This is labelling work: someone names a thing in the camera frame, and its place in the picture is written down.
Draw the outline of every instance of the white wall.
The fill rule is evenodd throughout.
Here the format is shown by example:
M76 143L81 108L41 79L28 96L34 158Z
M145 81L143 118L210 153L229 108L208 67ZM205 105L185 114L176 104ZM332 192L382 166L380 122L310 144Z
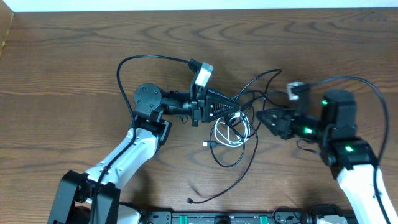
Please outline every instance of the white wall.
M398 0L3 0L14 12L398 7Z

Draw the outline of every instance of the cable connector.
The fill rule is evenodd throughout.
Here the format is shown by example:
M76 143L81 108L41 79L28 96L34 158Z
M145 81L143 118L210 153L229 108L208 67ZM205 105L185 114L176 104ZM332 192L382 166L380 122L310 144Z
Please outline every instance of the cable connector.
M210 145L211 145L212 147L216 147L216 146L220 145L220 143L215 142L215 141L203 141L203 146L208 146L208 147L210 147Z

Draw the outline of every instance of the green led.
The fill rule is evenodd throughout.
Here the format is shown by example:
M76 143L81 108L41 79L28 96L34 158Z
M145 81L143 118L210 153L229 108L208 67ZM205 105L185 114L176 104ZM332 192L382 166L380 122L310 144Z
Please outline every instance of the green led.
M312 134L313 133L313 131L312 131L312 129L309 129L309 128L304 128L304 134Z
M350 146L346 146L346 150L347 150L347 152L353 152L354 151L354 149L352 147L350 147Z

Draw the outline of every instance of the coiled white cable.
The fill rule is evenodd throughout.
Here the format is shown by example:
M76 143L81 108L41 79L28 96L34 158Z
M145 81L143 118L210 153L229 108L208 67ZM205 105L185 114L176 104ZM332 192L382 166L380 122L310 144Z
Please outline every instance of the coiled white cable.
M250 126L248 125L249 119L248 119L247 116L243 116L241 112L235 113L235 115L229 120L229 122L231 122L234 118L241 118L241 119L244 119L245 121L247 121L247 123L246 122L241 122L241 124L244 126L243 139L244 139L244 142L246 142L249 139L250 129L251 129ZM219 124L225 125L225 122L223 122L222 120L224 120L224 118L218 118L217 121L216 121L216 126L214 128L214 136L215 136L216 140L220 144L223 144L223 145L229 146L229 147L239 147L239 146L241 146L243 144L242 143L242 139L238 135L236 135L236 138L237 138L236 141L232 141L231 140L231 138L229 136L229 130L230 130L229 126L226 127L227 136L225 136L223 133L221 133L221 131L219 131L218 125ZM217 136L217 133L220 134L221 137L223 137L225 141L220 140L218 138L218 136Z

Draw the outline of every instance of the tabletop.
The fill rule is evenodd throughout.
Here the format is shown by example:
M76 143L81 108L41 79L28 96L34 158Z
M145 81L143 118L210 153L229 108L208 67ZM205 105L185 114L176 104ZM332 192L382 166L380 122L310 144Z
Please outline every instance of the tabletop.
M0 223L46 222L60 179L84 172L126 135L130 117L116 81L118 63L132 55L194 58L214 66L208 86L237 94L256 75L279 68L271 90L289 82L313 83L354 75L386 97L391 131L381 167L398 208L398 10L273 9L242 11L17 13L0 58ZM121 80L130 99L143 83L188 91L186 65L159 59L127 62ZM250 86L263 90L270 76ZM377 153L384 118L377 96L356 81L314 88L312 113L325 90L352 91L358 103L358 136ZM275 96L275 101L284 97ZM315 154L259 130L252 167L233 190L201 205L244 172L254 149L225 169L202 146L212 124L173 122L169 138L127 183L121 200L140 208L175 211L266 211L334 203L351 208L329 169ZM216 148L224 162L241 149Z

